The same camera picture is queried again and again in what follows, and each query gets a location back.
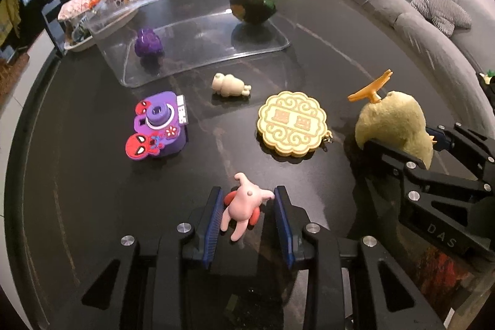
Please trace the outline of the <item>clear plastic bin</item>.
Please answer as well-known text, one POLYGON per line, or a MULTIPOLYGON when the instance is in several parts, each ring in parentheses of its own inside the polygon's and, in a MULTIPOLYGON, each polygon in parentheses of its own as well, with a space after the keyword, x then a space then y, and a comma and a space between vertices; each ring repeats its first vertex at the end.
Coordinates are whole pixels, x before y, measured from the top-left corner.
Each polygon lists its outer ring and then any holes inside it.
POLYGON ((119 83, 138 88, 157 79, 232 59, 283 50, 290 42, 278 22, 286 5, 274 0, 277 13, 260 25, 235 18, 229 0, 138 0, 134 18, 112 34, 92 37, 119 83), (138 57, 138 31, 151 28, 163 52, 138 57))

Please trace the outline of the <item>yellow mooncake keychain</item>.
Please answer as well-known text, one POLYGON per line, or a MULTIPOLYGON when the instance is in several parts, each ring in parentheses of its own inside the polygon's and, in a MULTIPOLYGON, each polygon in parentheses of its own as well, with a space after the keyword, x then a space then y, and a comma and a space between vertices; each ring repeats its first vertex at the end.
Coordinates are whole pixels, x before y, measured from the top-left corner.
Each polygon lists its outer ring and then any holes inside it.
POLYGON ((257 130, 264 145, 280 156, 301 158, 333 134, 318 100, 303 92, 281 91, 258 109, 257 130))

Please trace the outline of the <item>yellow plush duck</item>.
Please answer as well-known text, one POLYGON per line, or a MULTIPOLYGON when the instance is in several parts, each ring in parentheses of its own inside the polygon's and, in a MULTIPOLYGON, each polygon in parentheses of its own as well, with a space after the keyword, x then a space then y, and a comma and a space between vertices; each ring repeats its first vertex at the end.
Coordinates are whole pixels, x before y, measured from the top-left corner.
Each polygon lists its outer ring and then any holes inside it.
POLYGON ((354 136, 359 148, 378 140, 423 162, 430 168, 434 156, 435 137, 426 130, 424 112, 418 101, 400 91, 378 92, 390 80, 392 70, 386 70, 373 82, 349 95, 348 101, 366 100, 355 125, 354 136))

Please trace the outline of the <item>white oval tray with clutter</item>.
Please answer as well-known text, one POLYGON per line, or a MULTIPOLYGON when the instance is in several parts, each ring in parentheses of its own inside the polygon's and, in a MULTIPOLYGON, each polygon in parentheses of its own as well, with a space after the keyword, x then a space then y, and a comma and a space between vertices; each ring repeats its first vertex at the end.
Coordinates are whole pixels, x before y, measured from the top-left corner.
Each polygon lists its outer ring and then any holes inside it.
POLYGON ((130 22, 138 0, 70 0, 64 3, 57 21, 64 30, 63 50, 80 52, 95 44, 92 33, 112 34, 130 22))

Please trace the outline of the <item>cream snowman figurine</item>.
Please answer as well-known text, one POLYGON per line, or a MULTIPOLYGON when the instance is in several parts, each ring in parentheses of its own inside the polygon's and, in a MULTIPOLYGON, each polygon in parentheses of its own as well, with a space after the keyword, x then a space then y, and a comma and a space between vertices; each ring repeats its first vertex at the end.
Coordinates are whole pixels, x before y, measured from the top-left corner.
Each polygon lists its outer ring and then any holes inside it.
POLYGON ((245 84, 232 74, 224 75, 218 72, 212 79, 211 89, 222 97, 248 97, 251 94, 252 86, 245 84))

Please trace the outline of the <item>green ball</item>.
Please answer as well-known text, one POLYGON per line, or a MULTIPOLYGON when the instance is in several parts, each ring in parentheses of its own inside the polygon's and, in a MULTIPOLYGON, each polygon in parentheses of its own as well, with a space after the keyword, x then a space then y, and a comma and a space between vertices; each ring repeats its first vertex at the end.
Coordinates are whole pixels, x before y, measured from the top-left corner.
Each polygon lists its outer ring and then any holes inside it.
POLYGON ((274 0, 229 0, 232 15, 245 24, 260 25, 277 13, 274 0))

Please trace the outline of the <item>yellow plaid blanket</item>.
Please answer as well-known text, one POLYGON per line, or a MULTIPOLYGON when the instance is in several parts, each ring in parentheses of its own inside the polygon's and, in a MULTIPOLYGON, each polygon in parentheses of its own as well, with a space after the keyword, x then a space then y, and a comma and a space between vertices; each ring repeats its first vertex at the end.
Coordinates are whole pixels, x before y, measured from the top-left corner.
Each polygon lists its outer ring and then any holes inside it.
POLYGON ((3 45, 10 33, 19 34, 20 0, 1 0, 0 3, 0 45, 3 45))

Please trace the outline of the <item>grey star cushion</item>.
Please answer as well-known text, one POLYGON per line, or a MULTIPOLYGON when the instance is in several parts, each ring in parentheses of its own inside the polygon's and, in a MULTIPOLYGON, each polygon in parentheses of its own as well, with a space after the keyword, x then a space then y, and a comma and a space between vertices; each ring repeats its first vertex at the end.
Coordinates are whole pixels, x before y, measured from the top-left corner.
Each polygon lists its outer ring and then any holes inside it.
POLYGON ((410 5, 447 38, 457 28, 471 28, 471 17, 458 0, 412 0, 410 5))

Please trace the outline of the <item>pink rabbit figurine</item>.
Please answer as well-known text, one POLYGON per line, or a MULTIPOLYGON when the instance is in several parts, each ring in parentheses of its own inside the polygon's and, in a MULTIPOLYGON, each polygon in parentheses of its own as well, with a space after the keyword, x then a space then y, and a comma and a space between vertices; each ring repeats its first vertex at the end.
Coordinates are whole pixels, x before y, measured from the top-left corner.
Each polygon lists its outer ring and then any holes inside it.
POLYGON ((244 173, 234 175, 239 186, 224 198, 225 209, 222 214, 220 230, 226 232, 231 221, 235 229, 231 234, 231 242, 237 242, 243 237, 249 226, 254 226, 261 214, 261 205, 275 198, 274 192, 260 188, 251 182, 244 173))

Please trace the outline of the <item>purple grape toy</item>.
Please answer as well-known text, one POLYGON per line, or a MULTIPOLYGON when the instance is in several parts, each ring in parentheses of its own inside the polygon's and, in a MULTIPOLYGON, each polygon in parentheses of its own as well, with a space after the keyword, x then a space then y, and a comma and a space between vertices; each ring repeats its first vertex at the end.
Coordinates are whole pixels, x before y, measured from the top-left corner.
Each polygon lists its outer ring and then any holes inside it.
POLYGON ((138 57, 160 54, 163 50, 161 39, 153 29, 143 28, 138 31, 138 36, 134 44, 134 51, 138 57))

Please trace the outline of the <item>purple spider toy camera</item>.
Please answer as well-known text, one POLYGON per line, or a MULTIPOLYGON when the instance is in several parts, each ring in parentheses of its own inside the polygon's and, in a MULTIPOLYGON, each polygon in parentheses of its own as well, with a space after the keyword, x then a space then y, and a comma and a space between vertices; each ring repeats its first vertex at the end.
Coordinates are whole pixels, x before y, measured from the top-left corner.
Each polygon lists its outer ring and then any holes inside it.
POLYGON ((177 154, 185 147, 187 125, 184 95, 164 91, 149 96, 135 107, 134 134, 126 141, 125 153, 134 161, 177 154))

